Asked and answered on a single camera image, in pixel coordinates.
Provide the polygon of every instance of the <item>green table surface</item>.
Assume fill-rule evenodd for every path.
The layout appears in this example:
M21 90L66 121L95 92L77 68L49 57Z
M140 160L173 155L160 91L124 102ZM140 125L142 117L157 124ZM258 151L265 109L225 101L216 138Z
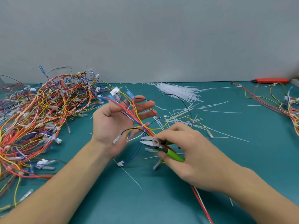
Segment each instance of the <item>green table surface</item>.
M253 91L256 86L250 82L240 83L250 91ZM230 82L177 84L203 86L205 89L233 86ZM126 85L134 95L141 94L147 99L155 99L162 95L153 85L113 85ZM269 88L257 88L255 93L271 98ZM273 92L277 98L283 100L284 90L281 85L275 86ZM299 89L295 87L291 94L299 96ZM253 169L268 184L298 205L299 137L294 131L291 120L263 106L245 106L259 105L259 103L254 99L245 98L244 90L240 87L211 89L201 95L204 102L200 102L198 106L228 101L206 110L241 112L241 114L207 112L199 109L192 111L193 117L196 115L197 118L202 117L201 122L214 130L249 141L229 137L212 139L211 142L233 161ZM168 111L172 112L174 109L184 108L179 99L170 96L159 98L156 100L156 105L167 109L156 108L159 116L169 114ZM54 150L47 151L42 157L61 159L66 162L71 160L92 137L88 134L92 132L93 120L90 119L92 112L88 113L88 117L69 121L71 134L64 126L59 134L62 143L60 145L53 143ZM206 131L200 130L200 132L208 137ZM221 133L211 132L214 137L226 137ZM128 159L138 143L139 140L129 143L115 160L119 162ZM124 166L124 169L142 188L111 161L77 209L70 223L209 223L190 185L182 181L164 164L154 171L152 167L159 158L141 160L154 156L153 153L146 152L144 148L143 146L137 156ZM63 164L56 163L53 166L56 167L55 172L57 172ZM22 197L31 188L38 189L45 182L42 179L23 179L17 197ZM13 188L1 198L1 206L13 201ZM236 203L232 207L227 196L202 190L199 190L199 193L215 224L255 223Z

